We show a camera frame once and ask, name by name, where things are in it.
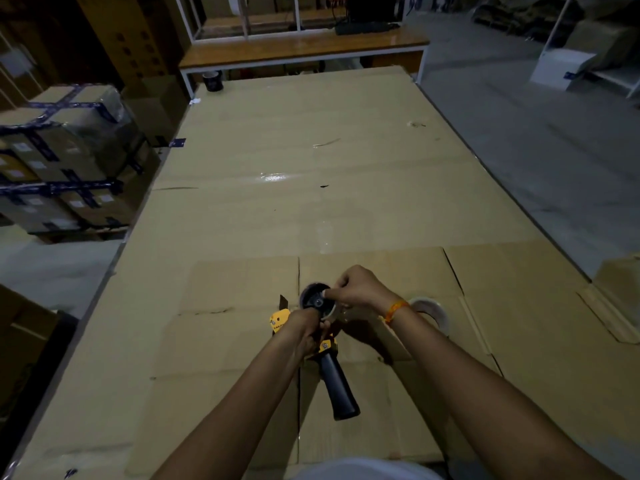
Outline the person's left hand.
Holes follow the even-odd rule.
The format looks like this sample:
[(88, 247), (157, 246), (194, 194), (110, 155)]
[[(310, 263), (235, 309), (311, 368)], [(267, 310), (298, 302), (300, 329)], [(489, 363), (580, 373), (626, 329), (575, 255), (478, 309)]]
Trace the person's left hand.
[(320, 316), (314, 308), (293, 311), (280, 331), (285, 349), (299, 362), (318, 352), (311, 351), (311, 315)]

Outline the person's left forearm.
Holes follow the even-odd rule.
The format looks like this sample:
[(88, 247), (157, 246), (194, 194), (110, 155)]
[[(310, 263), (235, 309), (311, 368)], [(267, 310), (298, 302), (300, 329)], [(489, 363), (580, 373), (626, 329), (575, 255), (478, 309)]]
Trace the person's left forearm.
[(241, 480), (299, 365), (272, 336), (150, 480)]

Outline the tall brown cardboard box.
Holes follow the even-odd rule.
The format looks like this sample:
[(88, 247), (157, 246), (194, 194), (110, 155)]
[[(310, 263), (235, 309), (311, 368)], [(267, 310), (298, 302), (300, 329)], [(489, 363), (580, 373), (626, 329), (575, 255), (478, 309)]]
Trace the tall brown cardboard box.
[(76, 1), (123, 86), (178, 74), (184, 48), (174, 23), (175, 0)]

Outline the black keyboard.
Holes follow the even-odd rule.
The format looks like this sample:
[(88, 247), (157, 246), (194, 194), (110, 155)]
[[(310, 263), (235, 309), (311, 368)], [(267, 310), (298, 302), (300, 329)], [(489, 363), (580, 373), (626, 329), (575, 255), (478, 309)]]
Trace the black keyboard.
[(338, 36), (351, 36), (356, 34), (383, 33), (400, 28), (400, 24), (391, 22), (349, 22), (342, 21), (334, 27)]

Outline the white metal frame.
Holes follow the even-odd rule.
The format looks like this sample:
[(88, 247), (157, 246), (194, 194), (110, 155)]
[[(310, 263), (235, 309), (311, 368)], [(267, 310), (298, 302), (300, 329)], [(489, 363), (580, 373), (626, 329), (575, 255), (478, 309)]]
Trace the white metal frame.
[(192, 45), (325, 31), (348, 17), (348, 0), (165, 1)]

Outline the white box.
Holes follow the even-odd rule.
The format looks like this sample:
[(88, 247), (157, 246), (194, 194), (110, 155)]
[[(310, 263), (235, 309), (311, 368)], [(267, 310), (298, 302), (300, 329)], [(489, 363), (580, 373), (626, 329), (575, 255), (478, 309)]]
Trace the white box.
[(546, 88), (567, 91), (595, 57), (594, 53), (566, 48), (546, 50), (540, 55), (529, 81)]

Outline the clear packing tape roll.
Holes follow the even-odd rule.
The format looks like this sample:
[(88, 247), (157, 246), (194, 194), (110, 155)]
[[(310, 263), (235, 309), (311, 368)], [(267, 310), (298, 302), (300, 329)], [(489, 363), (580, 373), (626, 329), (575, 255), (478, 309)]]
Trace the clear packing tape roll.
[(428, 315), (445, 336), (450, 336), (451, 321), (439, 302), (428, 297), (415, 297), (409, 299), (408, 303), (414, 312)]

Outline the orange wristband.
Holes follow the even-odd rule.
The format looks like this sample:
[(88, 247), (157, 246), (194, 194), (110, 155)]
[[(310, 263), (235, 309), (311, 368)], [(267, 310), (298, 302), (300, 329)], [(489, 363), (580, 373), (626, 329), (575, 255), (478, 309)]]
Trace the orange wristband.
[(383, 320), (386, 323), (386, 325), (388, 325), (389, 327), (391, 327), (391, 323), (393, 322), (396, 313), (403, 309), (403, 308), (410, 308), (410, 304), (409, 302), (407, 302), (404, 299), (399, 299), (396, 302), (394, 302), (388, 309), (388, 311), (386, 312)]

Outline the white metal shelf rack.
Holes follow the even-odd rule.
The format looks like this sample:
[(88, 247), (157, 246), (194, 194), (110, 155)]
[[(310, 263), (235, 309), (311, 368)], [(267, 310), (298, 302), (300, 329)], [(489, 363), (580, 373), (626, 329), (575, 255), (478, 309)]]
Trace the white metal shelf rack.
[(553, 48), (596, 54), (580, 78), (640, 102), (640, 0), (565, 0), (540, 55)]

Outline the person's right hand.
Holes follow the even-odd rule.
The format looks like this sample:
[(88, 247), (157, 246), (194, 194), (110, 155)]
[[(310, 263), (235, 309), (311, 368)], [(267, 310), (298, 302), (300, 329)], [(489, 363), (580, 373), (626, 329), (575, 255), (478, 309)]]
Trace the person's right hand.
[(384, 318), (389, 307), (403, 299), (389, 290), (375, 274), (360, 265), (345, 270), (333, 287), (325, 290), (348, 290), (347, 301), (334, 301), (349, 307), (364, 307)]

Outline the stack of taped cardboard boxes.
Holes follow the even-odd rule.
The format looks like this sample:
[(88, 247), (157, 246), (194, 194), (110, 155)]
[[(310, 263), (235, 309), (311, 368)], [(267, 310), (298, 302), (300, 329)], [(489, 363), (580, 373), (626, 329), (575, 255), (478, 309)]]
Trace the stack of taped cardboard boxes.
[(0, 215), (33, 235), (126, 227), (160, 163), (116, 88), (52, 86), (0, 113)]

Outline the flattened cardboard box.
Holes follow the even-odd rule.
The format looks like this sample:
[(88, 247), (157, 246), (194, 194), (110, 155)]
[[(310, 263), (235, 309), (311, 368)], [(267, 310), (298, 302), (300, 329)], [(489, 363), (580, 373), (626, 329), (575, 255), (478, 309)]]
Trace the flattened cardboard box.
[[(406, 299), (444, 307), (450, 338), (508, 379), (582, 446), (640, 480), (640, 335), (609, 291), (638, 298), (635, 259), (590, 283), (545, 241), (199, 262), (165, 327), (151, 396), (126, 466), (149, 476), (226, 394), (275, 328), (278, 294), (294, 301), (347, 266), (370, 268)], [(474, 453), (418, 366), (383, 322), (382, 352), (341, 332), (338, 361), (360, 415), (334, 421), (313, 360), (286, 392), (250, 464), (254, 477), (345, 456), (419, 462)]]

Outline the person's white shirt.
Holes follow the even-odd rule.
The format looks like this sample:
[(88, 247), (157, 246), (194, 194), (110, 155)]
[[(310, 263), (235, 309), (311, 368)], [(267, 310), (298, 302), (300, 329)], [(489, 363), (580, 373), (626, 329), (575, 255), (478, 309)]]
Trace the person's white shirt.
[(444, 480), (417, 463), (375, 458), (340, 458), (305, 468), (291, 480)]

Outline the person's right forearm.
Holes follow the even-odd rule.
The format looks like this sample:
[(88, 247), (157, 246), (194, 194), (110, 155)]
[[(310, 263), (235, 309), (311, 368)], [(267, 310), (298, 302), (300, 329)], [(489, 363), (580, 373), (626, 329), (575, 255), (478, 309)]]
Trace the person's right forearm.
[(530, 398), (411, 308), (396, 313), (391, 329), (498, 480), (623, 480)]

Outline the large cardboard sheet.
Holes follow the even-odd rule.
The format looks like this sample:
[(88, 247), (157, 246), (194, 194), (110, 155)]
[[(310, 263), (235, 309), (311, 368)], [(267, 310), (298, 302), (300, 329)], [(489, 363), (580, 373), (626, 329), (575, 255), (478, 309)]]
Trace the large cardboard sheet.
[(430, 297), (492, 369), (463, 297), (585, 278), (400, 68), (198, 90), (12, 480), (147, 480), (271, 337), (280, 295), (354, 264)]

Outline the black monitor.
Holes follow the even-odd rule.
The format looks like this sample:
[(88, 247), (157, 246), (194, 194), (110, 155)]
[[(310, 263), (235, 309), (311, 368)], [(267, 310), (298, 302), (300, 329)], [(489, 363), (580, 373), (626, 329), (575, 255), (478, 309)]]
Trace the black monitor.
[(352, 23), (395, 21), (396, 0), (346, 0), (348, 19)]

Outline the yellow black tape dispenser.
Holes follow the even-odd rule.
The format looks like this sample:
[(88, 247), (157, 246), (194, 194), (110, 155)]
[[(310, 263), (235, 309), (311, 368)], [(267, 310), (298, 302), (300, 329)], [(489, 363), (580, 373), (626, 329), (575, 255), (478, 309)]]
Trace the yellow black tape dispenser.
[[(321, 322), (333, 324), (339, 318), (341, 309), (332, 299), (324, 297), (330, 286), (322, 282), (307, 285), (300, 293), (299, 308), (312, 308)], [(309, 358), (319, 367), (320, 378), (324, 381), (336, 421), (348, 420), (360, 415), (361, 411), (348, 384), (348, 380), (338, 361), (338, 347), (335, 335), (330, 330)]]

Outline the wooden bench table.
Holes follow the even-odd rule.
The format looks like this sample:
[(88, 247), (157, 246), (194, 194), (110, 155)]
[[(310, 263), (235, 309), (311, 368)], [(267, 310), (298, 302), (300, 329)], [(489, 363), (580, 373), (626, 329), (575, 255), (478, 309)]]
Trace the wooden bench table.
[(430, 39), (419, 31), (402, 26), (388, 32), (341, 36), (334, 30), (299, 31), (247, 38), (197, 40), (179, 64), (179, 72), (190, 98), (195, 90), (190, 74), (260, 66), (298, 64), (315, 61), (353, 59), (379, 55), (420, 53), (415, 78), (420, 83)]

